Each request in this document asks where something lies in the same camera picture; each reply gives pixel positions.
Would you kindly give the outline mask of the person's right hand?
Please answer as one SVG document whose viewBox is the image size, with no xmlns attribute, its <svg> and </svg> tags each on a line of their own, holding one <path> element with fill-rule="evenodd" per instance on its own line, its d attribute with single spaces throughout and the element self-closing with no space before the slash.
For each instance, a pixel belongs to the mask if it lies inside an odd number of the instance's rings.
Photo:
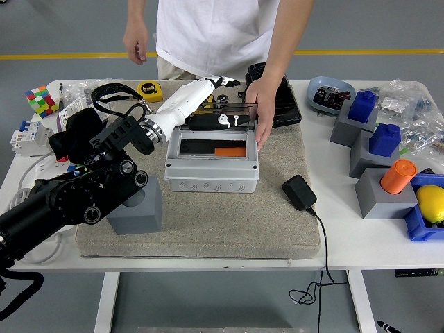
<svg viewBox="0 0 444 333">
<path fill-rule="evenodd" d="M 146 51 L 148 46 L 148 29 L 143 22 L 133 22 L 127 24 L 123 35 L 123 44 L 127 51 L 128 58 L 142 65 L 146 62 Z"/>
</svg>

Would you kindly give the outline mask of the person's left hand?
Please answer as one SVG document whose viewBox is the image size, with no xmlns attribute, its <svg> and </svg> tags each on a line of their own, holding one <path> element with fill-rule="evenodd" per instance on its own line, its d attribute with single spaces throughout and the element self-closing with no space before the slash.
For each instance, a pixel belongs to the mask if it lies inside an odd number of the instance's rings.
<svg viewBox="0 0 444 333">
<path fill-rule="evenodd" d="M 257 104 L 255 141 L 260 151 L 269 138 L 275 116 L 275 97 L 279 84 L 263 76 L 253 81 L 246 90 L 246 103 Z"/>
</svg>

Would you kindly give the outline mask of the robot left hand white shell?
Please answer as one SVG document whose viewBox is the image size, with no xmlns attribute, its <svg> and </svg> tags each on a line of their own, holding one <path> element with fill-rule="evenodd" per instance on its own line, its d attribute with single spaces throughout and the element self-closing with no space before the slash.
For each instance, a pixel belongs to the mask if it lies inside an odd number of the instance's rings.
<svg viewBox="0 0 444 333">
<path fill-rule="evenodd" d="M 233 87 L 239 84 L 240 82 L 233 78 L 213 76 L 183 85 L 161 105 L 155 114 L 148 116 L 147 123 L 159 128 L 166 136 L 169 136 L 175 127 L 184 124 L 190 130 L 211 131 L 234 128 L 249 123 L 251 121 L 249 114 L 191 115 L 216 88 L 222 85 Z"/>
</svg>

